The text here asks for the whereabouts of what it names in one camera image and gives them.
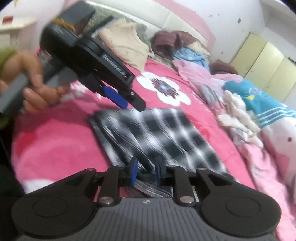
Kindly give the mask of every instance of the human hand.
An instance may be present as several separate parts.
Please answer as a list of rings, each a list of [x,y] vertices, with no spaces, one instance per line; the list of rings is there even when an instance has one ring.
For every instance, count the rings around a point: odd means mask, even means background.
[[[37,56],[28,52],[20,51],[13,55],[3,66],[0,80],[0,91],[8,89],[11,82],[23,71],[30,75],[31,88],[25,88],[24,108],[27,112],[33,113],[43,109],[50,104],[55,104],[60,100],[62,94],[70,90],[70,85],[60,86],[57,89],[43,84],[42,63]]]

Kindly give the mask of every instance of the red object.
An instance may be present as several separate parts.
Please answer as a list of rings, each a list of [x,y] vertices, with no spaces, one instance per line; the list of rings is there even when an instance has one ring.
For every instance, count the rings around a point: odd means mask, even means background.
[[[4,17],[3,20],[2,20],[2,24],[11,23],[12,20],[13,20],[13,16]]]

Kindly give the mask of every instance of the headboard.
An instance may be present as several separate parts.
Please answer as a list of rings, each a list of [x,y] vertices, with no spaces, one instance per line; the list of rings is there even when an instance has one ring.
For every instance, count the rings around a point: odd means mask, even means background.
[[[119,12],[145,24],[148,37],[159,30],[183,30],[200,40],[211,51],[215,36],[205,21],[194,11],[173,0],[87,0],[92,5]]]

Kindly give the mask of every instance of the nightstand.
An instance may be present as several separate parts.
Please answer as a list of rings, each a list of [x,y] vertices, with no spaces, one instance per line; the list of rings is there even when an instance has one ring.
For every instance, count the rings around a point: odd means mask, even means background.
[[[0,47],[31,50],[36,22],[37,18],[13,18],[11,23],[0,24]]]

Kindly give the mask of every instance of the green sleeve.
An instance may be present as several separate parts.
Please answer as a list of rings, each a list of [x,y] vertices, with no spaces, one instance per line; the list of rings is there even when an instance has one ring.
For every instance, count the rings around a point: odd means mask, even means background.
[[[0,76],[2,72],[2,68],[6,61],[13,56],[17,52],[16,49],[7,47],[7,48],[0,48]],[[0,115],[0,130],[3,129],[9,123],[9,118],[6,116]]]

